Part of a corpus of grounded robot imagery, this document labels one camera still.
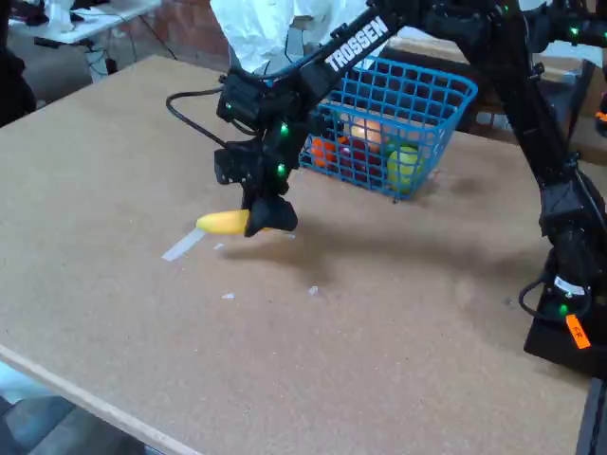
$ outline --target floor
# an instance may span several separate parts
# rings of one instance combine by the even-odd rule
[[[103,38],[106,50],[124,68],[134,60],[152,54],[170,57],[156,38],[138,37],[133,54],[126,34],[110,34]],[[40,47],[33,40],[9,36],[9,48],[23,59],[25,78],[36,98],[53,102],[91,83],[85,49],[61,46]],[[181,61],[213,69],[225,69],[223,59],[200,54],[192,49],[172,49]],[[20,449],[15,453],[31,455],[134,455],[143,453],[131,439],[117,428],[87,411],[74,407],[59,397],[34,398],[19,402],[7,411],[5,420]],[[0,453],[6,454],[0,434]],[[147,454],[157,454],[147,449]]]
[[[135,37],[136,55],[129,35],[124,32],[108,32],[102,37],[102,43],[119,69],[153,54],[172,58],[152,35]],[[82,46],[63,45],[52,49],[35,45],[31,39],[10,35],[9,48],[26,62],[25,78],[38,100],[55,101],[91,83],[84,56],[86,49]],[[172,51],[180,61],[218,70],[225,70],[227,66],[226,59],[191,48]]]

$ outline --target cork board table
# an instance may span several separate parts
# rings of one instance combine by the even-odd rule
[[[573,453],[588,381],[513,303],[548,249],[522,154],[455,134],[398,205],[296,172],[295,239],[167,263],[240,201],[164,108],[216,80],[153,58],[0,130],[0,359],[167,453]],[[178,107],[234,138],[215,104]]]

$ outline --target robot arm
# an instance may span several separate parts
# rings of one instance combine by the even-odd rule
[[[404,26],[454,41],[495,87],[540,189],[540,226],[553,247],[540,278],[521,293],[521,306],[541,325],[536,337],[532,327],[525,348],[607,377],[607,355],[580,360],[569,350],[571,334],[564,328],[568,315],[584,323],[598,320],[595,302],[607,284],[605,204],[578,170],[577,155],[568,150],[539,91],[543,67],[532,65],[529,51],[543,50],[557,39],[607,46],[607,22],[589,13],[583,0],[554,0],[550,7],[525,13],[518,0],[368,0],[367,6],[352,24],[334,30],[328,44],[284,70],[258,76],[232,68],[222,80],[217,115],[246,125],[254,136],[215,152],[218,182],[243,187],[242,208],[250,211],[245,235],[297,226],[294,209],[282,197],[287,178],[299,167],[308,134],[322,134],[325,128],[314,108],[345,73]],[[543,296],[536,311],[524,303],[524,296],[540,284]],[[607,345],[602,322],[607,323],[607,314],[590,338]]]

